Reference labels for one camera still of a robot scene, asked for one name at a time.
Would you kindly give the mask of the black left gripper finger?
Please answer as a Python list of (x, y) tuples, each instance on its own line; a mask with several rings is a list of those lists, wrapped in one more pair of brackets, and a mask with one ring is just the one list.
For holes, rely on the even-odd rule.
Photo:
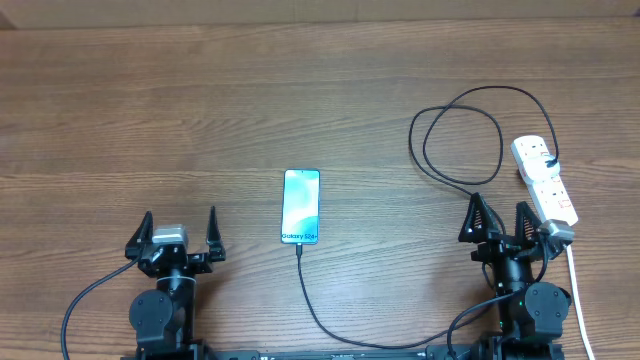
[(226, 250), (222, 242), (217, 222), (216, 208), (214, 206), (210, 208), (209, 212), (206, 244), (208, 246), (208, 257), (210, 262), (221, 262), (226, 260)]
[(140, 226), (125, 245), (125, 257), (129, 260), (139, 258), (145, 246), (151, 243), (152, 235), (153, 215), (151, 211), (147, 211)]

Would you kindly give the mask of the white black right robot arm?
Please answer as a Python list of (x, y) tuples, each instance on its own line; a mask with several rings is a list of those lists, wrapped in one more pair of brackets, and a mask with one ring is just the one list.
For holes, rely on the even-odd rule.
[[(515, 233), (505, 234), (495, 211), (474, 193), (459, 240), (474, 243), (471, 259), (490, 266), (495, 296), (458, 315), (447, 331), (447, 353), (453, 359), (562, 359), (554, 341), (563, 334), (572, 297), (543, 280), (551, 260), (574, 240), (563, 220), (541, 221), (525, 202), (516, 205)], [(470, 313), (496, 306), (498, 332), (481, 335), (462, 355), (452, 341), (458, 322)]]

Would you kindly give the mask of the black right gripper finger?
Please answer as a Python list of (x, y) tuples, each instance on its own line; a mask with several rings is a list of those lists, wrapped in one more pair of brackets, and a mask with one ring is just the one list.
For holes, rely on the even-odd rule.
[(478, 244), (495, 240), (500, 234), (501, 226), (493, 209), (486, 203), (481, 194), (473, 193), (470, 197), (458, 241)]
[(515, 244), (531, 245), (540, 240), (538, 228), (540, 219), (527, 202), (519, 202), (516, 205), (515, 218)]

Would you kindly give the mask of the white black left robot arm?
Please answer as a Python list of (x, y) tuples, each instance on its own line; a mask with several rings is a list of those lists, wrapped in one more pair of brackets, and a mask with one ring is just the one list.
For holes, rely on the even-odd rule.
[(139, 294), (129, 310), (136, 332), (136, 359), (213, 359), (214, 351), (195, 338), (196, 277), (213, 271), (226, 259), (216, 209), (209, 212), (205, 243), (208, 250), (188, 251), (186, 227), (155, 227), (151, 212), (125, 246), (125, 257), (156, 281)]

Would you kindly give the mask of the Galaxy S24+ smartphone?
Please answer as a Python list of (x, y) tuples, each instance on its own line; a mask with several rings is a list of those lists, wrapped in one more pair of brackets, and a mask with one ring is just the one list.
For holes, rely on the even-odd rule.
[(319, 240), (320, 171), (287, 169), (284, 172), (281, 242), (314, 245)]

